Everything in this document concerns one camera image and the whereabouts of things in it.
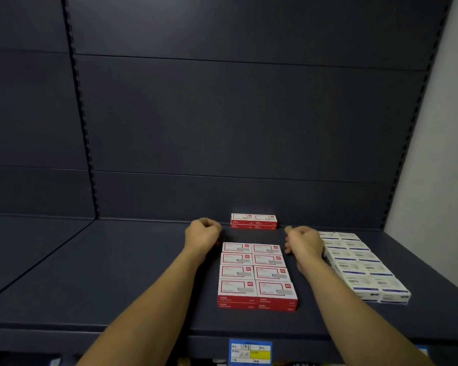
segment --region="price tag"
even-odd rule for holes
[[[229,365],[248,366],[251,363],[271,365],[271,342],[229,339]]]

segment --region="metal panel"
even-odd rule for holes
[[[96,221],[0,295],[0,327],[102,331],[181,251],[186,226]],[[354,232],[412,292],[407,306],[372,307],[413,341],[458,341],[458,288],[385,233]],[[285,241],[283,229],[226,229],[223,239]],[[219,257],[217,250],[210,253],[195,280],[187,319],[191,335],[329,339],[293,256],[285,259],[299,296],[298,309],[295,313],[274,312],[271,322],[266,311],[217,308]]]
[[[93,218],[88,171],[0,167],[0,213]]]
[[[79,56],[95,168],[391,183],[419,72]]]
[[[0,51],[0,165],[87,169],[67,54]]]
[[[381,184],[95,172],[102,217],[229,221],[231,212],[276,214],[281,224],[379,229]]]
[[[68,0],[81,54],[425,69],[447,0]]]
[[[0,216],[0,290],[91,220]]]
[[[61,0],[0,0],[0,49],[68,52]]]

